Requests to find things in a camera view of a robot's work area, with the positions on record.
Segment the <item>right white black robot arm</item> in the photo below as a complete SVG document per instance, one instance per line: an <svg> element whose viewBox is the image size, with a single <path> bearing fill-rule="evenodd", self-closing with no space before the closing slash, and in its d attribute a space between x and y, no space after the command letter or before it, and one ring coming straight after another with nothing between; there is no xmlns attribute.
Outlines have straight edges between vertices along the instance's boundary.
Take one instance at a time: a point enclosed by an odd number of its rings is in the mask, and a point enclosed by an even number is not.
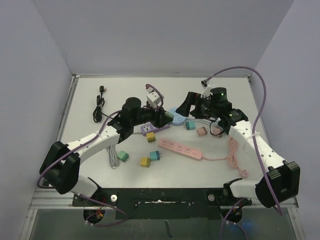
<svg viewBox="0 0 320 240"><path fill-rule="evenodd" d="M246 198L257 199L266 208L279 208L283 201L298 194L301 172L298 164L286 161L264 141L248 117L232 107L226 88L214 87L202 94L190 91L176 112L185 117L217 120L222 131L247 154L245 163L261 168L261 180L242 177L230 182L229 188L222 192L227 204Z"/></svg>

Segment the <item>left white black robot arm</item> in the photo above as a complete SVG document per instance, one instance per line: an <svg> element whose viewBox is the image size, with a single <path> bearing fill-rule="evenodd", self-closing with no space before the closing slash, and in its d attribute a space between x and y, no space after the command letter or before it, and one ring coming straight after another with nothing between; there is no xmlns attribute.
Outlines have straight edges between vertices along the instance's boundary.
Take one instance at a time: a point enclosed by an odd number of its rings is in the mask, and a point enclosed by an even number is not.
<svg viewBox="0 0 320 240"><path fill-rule="evenodd" d="M125 141L133 134L135 126L151 123L161 128L173 121L172 115L163 107L142 107L141 104L140 99L130 97L121 110L105 119L99 131L73 142L52 144L39 170L37 187L41 188L40 182L45 180L48 188L61 195L72 192L84 196L92 206L99 204L102 193L93 180L80 175L81 164L100 151Z"/></svg>

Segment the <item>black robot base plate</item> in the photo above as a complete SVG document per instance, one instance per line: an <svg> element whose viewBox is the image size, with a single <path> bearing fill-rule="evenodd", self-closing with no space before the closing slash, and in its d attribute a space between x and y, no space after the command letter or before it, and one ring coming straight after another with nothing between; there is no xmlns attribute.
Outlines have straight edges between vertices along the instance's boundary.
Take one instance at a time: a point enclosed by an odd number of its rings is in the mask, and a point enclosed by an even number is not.
<svg viewBox="0 0 320 240"><path fill-rule="evenodd" d="M235 203L252 205L223 188L101 188L92 198L118 208L116 220L219 220Z"/></svg>

